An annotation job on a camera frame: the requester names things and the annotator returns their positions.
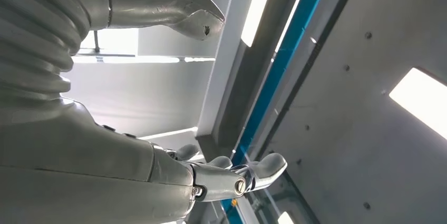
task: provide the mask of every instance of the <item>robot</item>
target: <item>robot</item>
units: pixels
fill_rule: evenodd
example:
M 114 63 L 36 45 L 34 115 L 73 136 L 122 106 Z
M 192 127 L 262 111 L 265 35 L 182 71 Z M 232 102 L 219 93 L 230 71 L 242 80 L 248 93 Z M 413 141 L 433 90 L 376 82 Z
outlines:
M 163 223 L 272 184 L 279 154 L 194 163 L 194 147 L 118 134 L 61 96 L 90 30 L 166 25 L 205 40 L 224 22 L 212 0 L 0 0 L 0 223 Z

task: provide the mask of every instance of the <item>ceiling light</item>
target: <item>ceiling light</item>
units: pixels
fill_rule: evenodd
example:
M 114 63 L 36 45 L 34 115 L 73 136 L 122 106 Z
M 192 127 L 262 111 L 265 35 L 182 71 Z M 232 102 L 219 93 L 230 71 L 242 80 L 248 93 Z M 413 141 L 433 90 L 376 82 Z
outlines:
M 186 133 L 186 132 L 197 132 L 197 127 L 195 126 L 193 128 L 188 128 L 188 129 L 183 129 L 183 130 L 178 130 L 178 131 L 172 131 L 172 132 L 167 132 L 167 133 L 159 133 L 159 134 L 154 134 L 154 135 L 150 135 L 150 136 L 144 136 L 144 137 L 140 137 L 139 139 L 140 140 L 151 140 L 151 139 L 155 139 L 155 138 L 175 135 L 175 134 L 179 134 L 179 133 Z
M 119 57 L 105 56 L 104 63 L 177 63 L 180 59 L 168 56 L 137 56 L 137 57 Z
M 278 224 L 294 224 L 292 219 L 290 218 L 287 212 L 283 212 L 283 214 L 278 219 Z
M 258 30 L 259 22 L 261 21 L 266 3 L 267 0 L 251 0 L 250 9 L 248 10 L 244 30 L 242 30 L 241 36 L 243 42 L 249 47 L 253 44 L 253 39 Z
M 298 6 L 299 1 L 300 0 L 295 0 L 294 6 L 292 7 L 292 11 L 290 12 L 289 18 L 287 19 L 286 25 L 284 26 L 283 33 L 281 33 L 281 37 L 279 38 L 278 45 L 276 45 L 275 49 L 276 53 L 278 53 L 279 47 L 281 47 L 281 44 L 283 43 L 284 36 L 286 36 L 286 32 L 289 29 L 290 22 L 292 21 L 292 18 L 295 14 L 296 7 Z
M 418 69 L 411 69 L 390 97 L 447 139 L 447 86 Z
M 185 57 L 185 62 L 213 62 L 216 58 Z

